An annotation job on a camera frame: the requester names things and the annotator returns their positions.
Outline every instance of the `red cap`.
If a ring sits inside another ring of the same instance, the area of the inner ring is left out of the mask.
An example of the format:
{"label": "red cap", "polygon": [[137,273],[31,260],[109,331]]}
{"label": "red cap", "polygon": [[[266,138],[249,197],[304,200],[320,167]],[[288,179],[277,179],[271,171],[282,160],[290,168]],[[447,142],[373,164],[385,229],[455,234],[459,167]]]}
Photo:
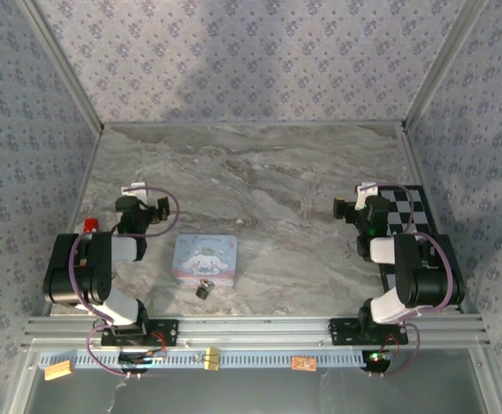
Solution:
{"label": "red cap", "polygon": [[85,220],[84,232],[91,233],[91,232],[97,231],[98,227],[99,227],[99,222],[97,221],[97,219],[94,217],[88,217]]}

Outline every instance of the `black and white checkerboard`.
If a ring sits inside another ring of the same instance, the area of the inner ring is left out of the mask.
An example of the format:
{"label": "black and white checkerboard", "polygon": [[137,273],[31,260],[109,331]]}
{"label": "black and white checkerboard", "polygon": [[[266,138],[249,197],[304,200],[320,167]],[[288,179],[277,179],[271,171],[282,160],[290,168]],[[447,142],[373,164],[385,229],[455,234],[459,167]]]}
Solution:
{"label": "black and white checkerboard", "polygon": [[[414,217],[411,231],[421,231],[429,235],[437,233],[424,188],[421,185],[407,185],[414,201]],[[387,216],[387,235],[403,233],[410,218],[410,201],[406,192],[398,187],[381,186],[378,194],[390,201]],[[395,286],[395,266],[380,265],[381,283],[387,292]]]}

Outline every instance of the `wallpaper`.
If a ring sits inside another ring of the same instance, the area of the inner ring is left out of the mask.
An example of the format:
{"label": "wallpaper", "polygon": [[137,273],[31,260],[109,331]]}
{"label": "wallpaper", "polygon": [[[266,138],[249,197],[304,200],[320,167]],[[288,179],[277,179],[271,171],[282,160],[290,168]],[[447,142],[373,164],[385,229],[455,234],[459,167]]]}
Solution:
{"label": "wallpaper", "polygon": [[38,0],[102,122],[403,119],[462,0]]}
{"label": "wallpaper", "polygon": [[489,2],[411,135],[502,371],[502,0]]}
{"label": "wallpaper", "polygon": [[0,405],[23,325],[43,309],[93,136],[14,0],[0,1]]}

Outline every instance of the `red object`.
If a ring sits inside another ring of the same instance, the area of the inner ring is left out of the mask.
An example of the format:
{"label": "red object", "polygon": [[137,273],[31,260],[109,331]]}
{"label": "red object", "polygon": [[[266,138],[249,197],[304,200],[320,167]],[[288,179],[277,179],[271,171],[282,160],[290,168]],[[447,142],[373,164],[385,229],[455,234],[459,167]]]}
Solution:
{"label": "red object", "polygon": [[385,349],[385,347],[389,344],[389,340],[391,340],[391,339],[397,345],[397,350],[395,351],[395,353],[393,354],[393,356],[395,356],[396,354],[398,354],[398,349],[400,348],[400,345],[398,344],[397,337],[395,335],[393,335],[393,334],[386,335],[386,343],[383,345],[383,347],[380,348],[380,350],[378,352],[383,351]]}
{"label": "red object", "polygon": [[84,232],[85,233],[93,233],[93,232],[97,231],[98,227],[99,227],[99,222],[97,221],[97,219],[94,217],[88,217],[85,220]]}
{"label": "red object", "polygon": [[165,336],[161,332],[152,332],[151,335],[155,339],[159,339],[161,341],[161,351],[165,353],[166,357],[166,341],[165,341]]}

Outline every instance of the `small padlock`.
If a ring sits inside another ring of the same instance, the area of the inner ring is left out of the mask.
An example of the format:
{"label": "small padlock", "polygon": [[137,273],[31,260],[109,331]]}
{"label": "small padlock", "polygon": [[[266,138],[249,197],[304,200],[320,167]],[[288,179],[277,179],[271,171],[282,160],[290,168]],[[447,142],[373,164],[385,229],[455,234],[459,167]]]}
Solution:
{"label": "small padlock", "polygon": [[213,282],[209,282],[209,280],[201,280],[199,282],[199,287],[196,290],[196,296],[202,300],[207,299],[214,286]]}

